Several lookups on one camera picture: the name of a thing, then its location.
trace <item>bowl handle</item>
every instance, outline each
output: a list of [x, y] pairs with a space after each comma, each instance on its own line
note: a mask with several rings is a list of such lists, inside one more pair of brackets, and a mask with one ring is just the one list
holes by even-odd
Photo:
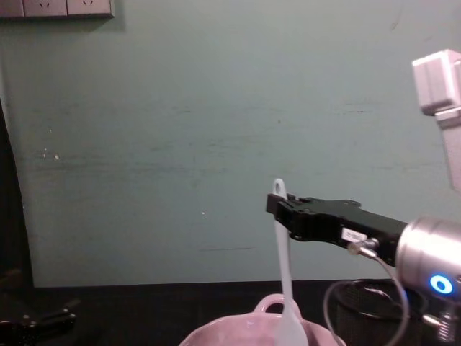
[[[283, 296], [283, 294], [271, 294], [270, 296], [263, 298], [262, 301], [259, 302], [259, 304], [254, 309], [254, 312], [266, 312], [270, 306], [274, 304], [284, 305], [284, 303], [285, 303], [285, 297]], [[293, 311], [295, 312], [296, 317], [300, 321], [302, 321], [303, 318], [301, 317], [300, 307], [296, 304], [295, 301], [293, 301], [292, 307], [293, 307]]]

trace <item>blue led light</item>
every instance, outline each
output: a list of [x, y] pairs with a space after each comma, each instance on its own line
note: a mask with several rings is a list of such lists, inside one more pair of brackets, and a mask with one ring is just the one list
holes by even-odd
[[445, 276], [435, 275], [431, 278], [432, 288], [441, 294], [453, 292], [453, 284]]

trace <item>pink bowl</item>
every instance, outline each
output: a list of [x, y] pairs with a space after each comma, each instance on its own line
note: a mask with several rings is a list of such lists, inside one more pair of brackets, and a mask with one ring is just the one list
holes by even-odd
[[[266, 310], [283, 302], [282, 294], [267, 296], [250, 314], [216, 319], [195, 330], [179, 346], [275, 346], [275, 331], [282, 315], [270, 314]], [[327, 329], [301, 317], [296, 303], [295, 313], [308, 337], [309, 346], [337, 346]]]

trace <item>white label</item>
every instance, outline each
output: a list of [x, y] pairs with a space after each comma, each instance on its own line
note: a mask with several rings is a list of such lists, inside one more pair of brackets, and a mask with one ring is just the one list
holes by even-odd
[[359, 241], [367, 240], [368, 237], [365, 234], [352, 231], [351, 229], [343, 228], [343, 234], [341, 238], [346, 241], [350, 241], [351, 243], [358, 243]]

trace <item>white robot part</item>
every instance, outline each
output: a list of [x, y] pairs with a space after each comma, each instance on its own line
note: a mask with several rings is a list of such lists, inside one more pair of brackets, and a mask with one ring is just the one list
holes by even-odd
[[435, 116], [453, 188], [461, 192], [461, 53], [442, 50], [413, 62], [419, 105]]

